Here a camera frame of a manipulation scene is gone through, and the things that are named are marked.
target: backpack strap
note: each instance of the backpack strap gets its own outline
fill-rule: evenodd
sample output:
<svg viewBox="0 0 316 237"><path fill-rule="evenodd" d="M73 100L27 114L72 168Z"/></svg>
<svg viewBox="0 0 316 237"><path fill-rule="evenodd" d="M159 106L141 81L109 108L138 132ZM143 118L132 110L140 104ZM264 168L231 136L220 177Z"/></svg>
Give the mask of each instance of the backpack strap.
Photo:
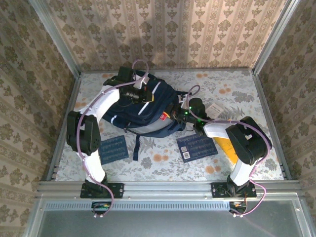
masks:
<svg viewBox="0 0 316 237"><path fill-rule="evenodd" d="M136 141L135 141L134 153L133 153L133 160L135 160L135 161L138 161L138 152L139 152L139 147L140 147L139 138L140 138L140 135L137 135Z"/></svg>

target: cable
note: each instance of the cable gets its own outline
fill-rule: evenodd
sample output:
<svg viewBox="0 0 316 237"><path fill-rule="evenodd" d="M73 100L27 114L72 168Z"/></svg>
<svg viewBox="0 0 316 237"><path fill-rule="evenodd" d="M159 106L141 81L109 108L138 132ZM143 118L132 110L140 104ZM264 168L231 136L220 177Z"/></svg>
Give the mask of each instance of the cable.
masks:
<svg viewBox="0 0 316 237"><path fill-rule="evenodd" d="M252 171L251 171L250 174L249 174L249 181L250 181L251 183L253 183L254 185L257 185L257 186L259 186L260 188L262 188L262 189L263 189L263 195L262 195L262 197L260 198L259 202L258 202L250 211L245 212L245 213L242 214L242 215L239 214L240 217L242 217L242 216L244 216L244 215L248 215L248 214L252 213L255 209L257 209L257 207L261 204L261 202L263 201L263 199L265 198L265 196L266 196L266 194L267 194L266 188L263 187L261 184L258 184L258 183L256 183L255 181L253 181L250 177L251 177L251 176L253 175L253 173L256 171L257 166L258 166L265 158L267 158L267 157L269 156L269 154L270 154L270 149L271 149L270 144L269 144L268 140L266 139L266 137L264 136L264 134L263 134L262 132L260 132L257 128L255 128L255 127L253 127L253 126L251 126L251 125L249 125L249 124L247 124L247 123L244 123L244 122L241 122L241 121L236 121L236 120L208 120L208 119L200 118L200 117L198 117L197 115L195 115L195 114L191 111L191 109L190 109L189 100L190 100L190 93L191 93L191 91L192 91L194 88L196 88L196 87L197 87L197 92L198 92L198 91L200 90L200 86L199 86L199 85L194 85L194 86L188 91L188 95L187 95L187 107L188 107L188 109L189 109L189 112L193 115L193 117L195 117L196 119L199 119L199 120L201 120L201 121L204 121L204 122L222 123L222 124L228 124L228 123L238 123L238 124L241 124L241 125L243 125L243 126L245 126L245 127L247 127L247 128L250 128L251 130L255 131L255 132L264 140L264 142L265 142L265 144L266 144L266 146L267 146L267 149L268 149L267 154L266 154L263 158L261 158L260 160L258 160L258 161L256 162L256 164L254 165Z"/></svg>
<svg viewBox="0 0 316 237"><path fill-rule="evenodd" d="M121 86L133 85L133 84L137 83L138 81L142 81L144 78L147 77L147 75L148 75L148 73L149 73L149 66L148 66L148 63L147 63L145 60L143 60L143 59L137 59L137 60L133 63L132 69L134 69L135 64L138 63L138 62L144 62L144 63L146 64L146 68L147 68L147 69L146 69L145 74L144 74L141 78L139 78L138 80L131 81L131 82L127 82L127 83L123 83L123 84L118 84L118 85L115 85L115 86L113 86L113 87L111 87L111 88L108 88L108 89L104 90L100 95L98 95L98 96L91 102L90 106L82 113L82 115L81 115L81 117L80 117L80 119L79 119L79 122L78 122L78 126L77 126L77 134L76 134L76 136L77 136L77 150L78 150L79 156L80 156L81 159L82 159L83 168L84 168L84 170L86 171L87 175L90 177L90 179L91 179L94 183L96 183L96 184L100 185L101 187L105 188L105 189L110 193L110 195L111 195L111 205L110 205L109 209L108 209L103 215L106 215L106 214L111 210L111 208L113 207L114 195L113 195L112 191L111 191L106 185L104 185L104 184L102 184L102 183L96 181L96 180L94 179L94 177L92 177L91 173L89 172L89 170L88 170L88 168L87 168L87 166L86 166L86 164L85 164L85 157L84 157L84 155L82 154L81 148L80 148L80 127L81 127L81 124L82 124L82 121L83 121L84 116L88 113L88 111L92 108L92 106L93 106L103 95L105 95L105 94L108 93L109 91L114 90L114 89L116 89L116 88L119 88L119 87L121 87Z"/></svg>

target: floral tablecloth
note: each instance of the floral tablecloth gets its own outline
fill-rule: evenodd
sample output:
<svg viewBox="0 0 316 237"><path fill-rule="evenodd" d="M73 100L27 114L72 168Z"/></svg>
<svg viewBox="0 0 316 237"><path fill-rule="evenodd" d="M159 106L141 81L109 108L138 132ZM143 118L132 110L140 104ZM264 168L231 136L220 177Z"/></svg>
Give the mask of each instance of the floral tablecloth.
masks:
<svg viewBox="0 0 316 237"><path fill-rule="evenodd" d="M75 110L85 106L99 92L103 82L113 75L111 73L82 74ZM218 119L241 119L251 116L270 137L250 71L162 71L155 72L154 75L166 80L177 90L187 91L193 85L199 84L201 91L197 97L203 100L206 108L216 103L225 109ZM194 134L194 132L176 132L166 138L141 137L139 160L133 161L136 136L132 133L124 133L123 130L105 120L100 121L99 127L101 140L124 135L129 152L129 158L103 166L110 181L225 180L234 168L234 164L216 143L217 155L183 163L176 139ZM84 179L85 172L80 158L66 144L56 181L83 181ZM283 179L274 148L265 162L257 168L254 179Z"/></svg>

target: yellow object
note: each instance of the yellow object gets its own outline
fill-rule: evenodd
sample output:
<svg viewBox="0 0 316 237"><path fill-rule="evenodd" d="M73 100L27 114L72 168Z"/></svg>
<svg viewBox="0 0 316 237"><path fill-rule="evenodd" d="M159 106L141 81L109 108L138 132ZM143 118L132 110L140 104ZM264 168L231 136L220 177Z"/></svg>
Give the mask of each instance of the yellow object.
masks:
<svg viewBox="0 0 316 237"><path fill-rule="evenodd" d="M236 164L238 160L238 156L236 155L236 152L233 148L231 141L229 139L221 138L221 137L214 137L214 140L223 149L223 151L226 153L226 155L231 160L231 162Z"/></svg>

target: purple cable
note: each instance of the purple cable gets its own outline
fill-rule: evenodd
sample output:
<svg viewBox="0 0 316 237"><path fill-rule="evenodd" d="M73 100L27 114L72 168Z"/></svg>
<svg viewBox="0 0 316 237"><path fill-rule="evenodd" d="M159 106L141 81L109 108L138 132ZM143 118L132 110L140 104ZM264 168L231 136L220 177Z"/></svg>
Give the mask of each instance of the purple cable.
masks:
<svg viewBox="0 0 316 237"><path fill-rule="evenodd" d="M193 115L193 117L195 117L195 118L197 118L197 119L199 119L199 120L201 120L201 121L203 121L203 122L212 122L212 123L221 123L221 124L228 124L228 123L238 123L238 124L241 124L241 125L243 125L243 126L245 126L245 127L247 127L247 128L250 128L251 130L255 131L256 133L258 133L258 135L264 140L264 142L265 142L265 144L266 144L266 146L267 146L267 149L268 149L267 154L255 164L255 166L253 167L252 171L251 171L250 174L249 174L249 181L250 181L251 183L253 183L254 185L257 185L257 186L259 186L260 188L262 188L262 189L263 189L263 195L262 195L262 197L260 198L259 202L254 206L254 208L252 208L250 211L248 211L248 212L246 212L246 213L244 213L244 214L242 214L242 215L239 215L239 214L238 214L238 216L248 215L248 214L250 214L251 212L253 212L255 209L257 209L257 207L261 204L261 202L263 201L263 199L265 198L265 196L266 196L266 194L267 194L266 188L263 187L261 184L258 184L258 183L256 183L255 181L253 181L250 177L251 177L251 176L253 175L253 173L256 171L257 166L258 166L265 158L267 158L267 157L269 156L269 154L270 154L270 149L271 149L270 144L269 144L268 140L266 139L266 137L264 136L264 134L263 134L262 132L260 132L257 128L255 128L255 127L253 127L253 126L251 126L251 125L249 125L249 124L247 124L247 123L240 122L240 121L236 121L236 120L207 120L207 119L202 119L202 118L196 116L196 115L191 111L190 105L189 105L190 93L191 93L191 91L192 91L194 88L196 88L196 87L197 87L197 92L194 93L193 95L197 94L197 93L199 92L199 90L200 90L200 86L199 86L199 85L194 85L194 86L188 91L188 96L187 96L187 107L189 108L189 112Z"/></svg>
<svg viewBox="0 0 316 237"><path fill-rule="evenodd" d="M82 154L82 152L81 152L81 149L80 149L80 127L81 127L81 124L82 124L83 117L88 113L88 111L92 108L92 106L93 106L103 95L105 95L106 93L108 93L108 92L111 91L111 90L114 90L115 88L119 88L119 87L121 87L121 86L126 86L126 85L133 85L133 84L137 83L138 81L142 81L144 78L147 77L147 75L148 75L148 73L149 73L149 66L148 66L148 63L147 63L145 60L143 60L143 59L137 59L137 60L133 63L132 69L134 69L134 66L135 66L135 64L136 64L137 62L144 62L144 63L146 64L146 68L147 68L147 69L146 69L145 74L144 74L140 79L138 79L138 80L135 80L135 81L132 81L132 82L123 83L123 84L118 84L118 85L115 85L115 86L113 86L113 87L111 87L111 88L108 88L108 89L104 90L100 95L98 95L97 98L95 98L95 99L91 102L90 106L82 113L82 115L81 115L81 117L80 117L80 119L79 119L79 122L78 122L78 126L77 126L77 134L76 134L76 136L77 136L77 149L78 149L78 154L79 154L79 156L82 158L82 165L83 165L83 168L84 168L84 170L86 171L87 175L90 177L90 179L91 179L93 182L95 182L96 184L98 184L98 185L100 185L101 187L105 188L105 189L110 193L110 195L111 195L111 205L110 205L109 209L108 209L103 215L106 215L106 214L111 210L111 208L113 207L114 195L113 195L112 191L111 191L106 185L101 184L100 182L96 181L96 180L92 177L92 175L91 175L91 173L89 172L88 168L86 167L85 162L84 162L85 157L83 156L83 154Z"/></svg>

